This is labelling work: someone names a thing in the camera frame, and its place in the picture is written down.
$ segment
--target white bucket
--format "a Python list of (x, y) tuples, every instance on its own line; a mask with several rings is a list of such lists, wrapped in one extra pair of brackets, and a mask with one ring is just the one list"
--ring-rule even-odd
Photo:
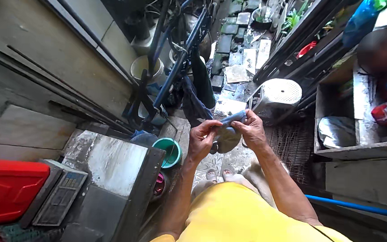
[[(147, 59), (147, 56), (140, 56), (139, 58), (135, 59), (131, 65), (131, 75), (138, 83), (140, 83), (143, 69), (149, 69), (149, 60)], [(165, 83), (165, 80), (166, 75), (164, 74), (164, 64), (158, 58), (158, 61), (156, 61), (153, 77), (148, 82), (148, 85), (157, 83), (159, 86), (161, 86)]]

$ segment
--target green bucket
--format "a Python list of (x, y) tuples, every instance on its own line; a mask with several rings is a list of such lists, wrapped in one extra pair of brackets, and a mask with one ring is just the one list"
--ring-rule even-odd
[(175, 140), (171, 138), (161, 138), (153, 143), (152, 146), (166, 151), (164, 161), (161, 165), (162, 168), (170, 168), (180, 162), (182, 151)]

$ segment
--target leg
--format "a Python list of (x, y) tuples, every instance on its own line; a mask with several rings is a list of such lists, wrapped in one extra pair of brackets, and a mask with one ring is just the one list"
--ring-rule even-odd
[(192, 190), (191, 194), (191, 202), (200, 195), (203, 191), (205, 191), (207, 188), (211, 187), (215, 183), (211, 180), (202, 180), (200, 181)]
[(235, 183), (238, 183), (240, 185), (243, 185), (243, 186), (249, 188), (250, 190), (254, 191), (256, 194), (261, 195), (261, 194), (259, 194), (259, 191), (247, 179), (245, 179), (244, 176), (241, 174), (232, 174), (232, 172), (230, 170), (225, 169), (223, 171), (223, 179), (225, 181), (235, 182)]
[(205, 191), (207, 188), (218, 183), (216, 170), (210, 169), (207, 171), (206, 180), (200, 181), (192, 190), (191, 201), (193, 201), (200, 193)]

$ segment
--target dark blue cloth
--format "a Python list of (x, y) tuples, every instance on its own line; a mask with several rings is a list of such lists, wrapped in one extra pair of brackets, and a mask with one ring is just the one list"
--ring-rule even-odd
[(191, 80), (185, 76), (181, 81), (184, 92), (181, 109), (189, 121), (189, 124), (191, 124), (191, 128), (201, 124), (201, 121), (197, 120), (197, 118), (213, 119), (213, 114), (210, 109), (206, 108), (206, 106), (196, 97), (196, 90), (192, 85)]
[(220, 120), (223, 125), (217, 127), (217, 135), (210, 150), (210, 154), (215, 154), (216, 152), (221, 154), (228, 153), (240, 142), (241, 133), (231, 126), (232, 121), (239, 121), (245, 124), (246, 112), (243, 110)]

